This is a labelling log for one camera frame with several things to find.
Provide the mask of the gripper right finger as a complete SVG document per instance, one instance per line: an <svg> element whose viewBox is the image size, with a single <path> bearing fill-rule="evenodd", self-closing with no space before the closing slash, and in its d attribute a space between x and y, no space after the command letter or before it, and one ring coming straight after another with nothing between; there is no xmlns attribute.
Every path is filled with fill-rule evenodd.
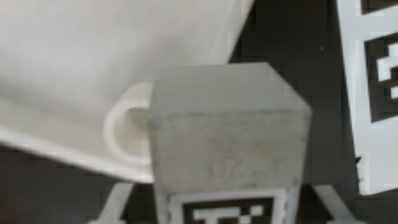
<svg viewBox="0 0 398 224"><path fill-rule="evenodd" d="M356 218L334 187L331 185L315 185L313 190L331 214L331 220L325 224L368 224Z"/></svg>

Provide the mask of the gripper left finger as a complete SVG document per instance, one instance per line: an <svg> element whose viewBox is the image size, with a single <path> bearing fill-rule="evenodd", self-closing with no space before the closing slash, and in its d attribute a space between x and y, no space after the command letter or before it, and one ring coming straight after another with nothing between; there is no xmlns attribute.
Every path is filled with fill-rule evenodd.
<svg viewBox="0 0 398 224"><path fill-rule="evenodd" d="M126 224L123 219L125 208L134 191L132 183L114 185L98 218L87 224Z"/></svg>

